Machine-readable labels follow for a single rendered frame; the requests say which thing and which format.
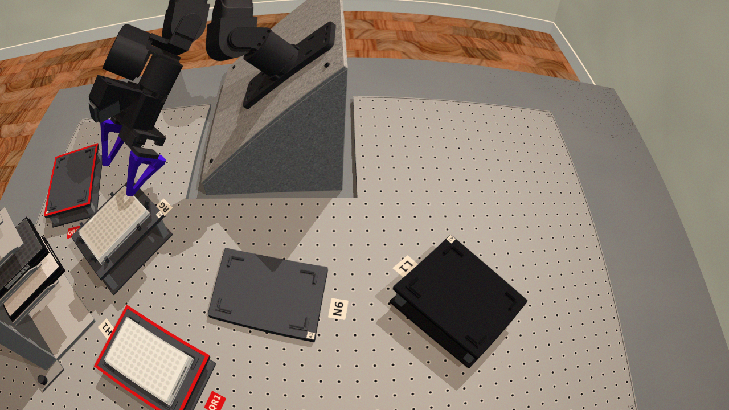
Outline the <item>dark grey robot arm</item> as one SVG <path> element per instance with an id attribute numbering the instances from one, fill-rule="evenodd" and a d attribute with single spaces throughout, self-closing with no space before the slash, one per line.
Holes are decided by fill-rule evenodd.
<path id="1" fill-rule="evenodd" d="M 97 76 L 89 92 L 89 114 L 95 123 L 119 115 L 131 128 L 147 132 L 161 103 L 156 95 L 171 92 L 183 67 L 179 55 L 203 34 L 209 9 L 207 0 L 169 0 L 162 37 L 128 24 L 122 26 L 103 69 L 131 81 Z M 206 51 L 217 62 L 244 55 L 246 62 L 261 71 L 247 86 L 243 107 L 249 109 L 330 50 L 335 44 L 335 29 L 333 22 L 327 22 L 299 44 L 290 44 L 270 28 L 257 27 L 252 0 L 216 0 L 207 25 Z M 148 62 L 150 54 L 153 56 Z M 139 78 L 146 62 L 139 83 L 153 95 L 132 82 Z"/>

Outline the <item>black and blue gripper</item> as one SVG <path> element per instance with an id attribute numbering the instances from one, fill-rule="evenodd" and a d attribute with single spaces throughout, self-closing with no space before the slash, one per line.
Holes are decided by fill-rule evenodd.
<path id="1" fill-rule="evenodd" d="M 149 125 L 148 131 L 131 128 L 126 122 L 121 119 L 119 115 L 115 115 L 110 119 L 105 120 L 100 124 L 101 127 L 101 143 L 102 143 L 102 164 L 103 166 L 109 166 L 117 155 L 119 149 L 124 143 L 131 149 L 129 156 L 128 166 L 128 178 L 126 185 L 126 195 L 134 196 L 136 191 L 149 179 L 153 174 L 159 170 L 166 163 L 166 159 L 163 156 L 157 155 L 156 151 L 142 148 L 146 140 L 153 140 L 155 145 L 161 146 L 166 142 L 166 137 L 155 128 L 157 117 L 161 114 L 162 107 L 166 103 L 167 95 L 161 96 L 156 95 L 157 98 L 161 99 L 161 103 L 158 105 L 157 110 L 154 114 L 153 120 Z M 111 153 L 108 156 L 108 133 L 115 132 L 119 133 L 117 140 Z M 141 175 L 139 180 L 134 185 L 134 179 L 136 171 L 141 164 L 148 164 L 148 168 Z M 134 185 L 134 186 L 133 186 Z"/>

